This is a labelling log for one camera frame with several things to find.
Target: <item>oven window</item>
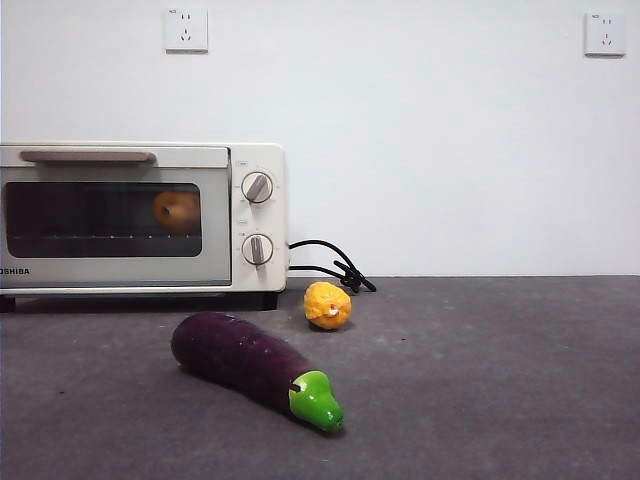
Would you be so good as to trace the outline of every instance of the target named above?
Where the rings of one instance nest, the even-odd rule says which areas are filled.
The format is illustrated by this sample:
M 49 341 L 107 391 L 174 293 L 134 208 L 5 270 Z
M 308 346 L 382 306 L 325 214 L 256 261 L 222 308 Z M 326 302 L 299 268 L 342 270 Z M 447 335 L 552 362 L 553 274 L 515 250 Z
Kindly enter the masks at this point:
M 200 191 L 190 183 L 10 182 L 7 247 L 18 258 L 195 257 Z

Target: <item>toy fruit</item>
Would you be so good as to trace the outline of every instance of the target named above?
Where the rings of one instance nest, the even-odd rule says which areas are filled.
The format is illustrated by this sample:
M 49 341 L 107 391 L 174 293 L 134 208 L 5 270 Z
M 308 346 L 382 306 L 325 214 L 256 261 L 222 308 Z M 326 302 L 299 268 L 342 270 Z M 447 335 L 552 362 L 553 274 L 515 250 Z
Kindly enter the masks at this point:
M 166 190 L 153 199 L 153 218 L 169 233 L 186 235 L 200 230 L 200 196 Z
M 329 282 L 315 282 L 304 294 L 304 313 L 307 320 L 320 328 L 340 328 L 351 315 L 351 298 Z
M 329 378 L 284 340 L 252 323 L 214 312 L 186 318 L 171 350 L 191 372 L 227 385 L 327 431 L 342 428 Z

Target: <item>oven door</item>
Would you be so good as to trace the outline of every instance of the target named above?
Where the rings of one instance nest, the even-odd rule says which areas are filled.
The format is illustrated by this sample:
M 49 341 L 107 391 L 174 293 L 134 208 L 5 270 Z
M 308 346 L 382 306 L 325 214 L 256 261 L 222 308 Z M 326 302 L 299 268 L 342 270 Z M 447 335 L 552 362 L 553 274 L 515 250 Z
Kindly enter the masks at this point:
M 229 179 L 220 147 L 3 147 L 0 287 L 230 285 Z

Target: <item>oven foot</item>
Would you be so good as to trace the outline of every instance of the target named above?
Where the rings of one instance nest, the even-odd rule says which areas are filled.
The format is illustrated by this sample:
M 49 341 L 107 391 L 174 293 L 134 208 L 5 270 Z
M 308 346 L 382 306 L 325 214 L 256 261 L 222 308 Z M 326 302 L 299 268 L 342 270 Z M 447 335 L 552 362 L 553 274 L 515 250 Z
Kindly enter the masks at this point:
M 16 299 L 13 297 L 0 296 L 0 313 L 11 313 L 16 311 Z
M 262 294 L 262 310 L 276 310 L 278 308 L 278 292 Z

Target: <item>toaster oven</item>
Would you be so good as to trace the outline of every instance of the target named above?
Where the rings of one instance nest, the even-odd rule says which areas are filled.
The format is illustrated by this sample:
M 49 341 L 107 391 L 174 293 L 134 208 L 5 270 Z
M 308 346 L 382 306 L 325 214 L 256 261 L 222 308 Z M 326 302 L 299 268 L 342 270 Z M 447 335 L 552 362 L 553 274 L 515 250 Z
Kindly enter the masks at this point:
M 273 144 L 3 144 L 0 296 L 260 292 L 288 270 Z

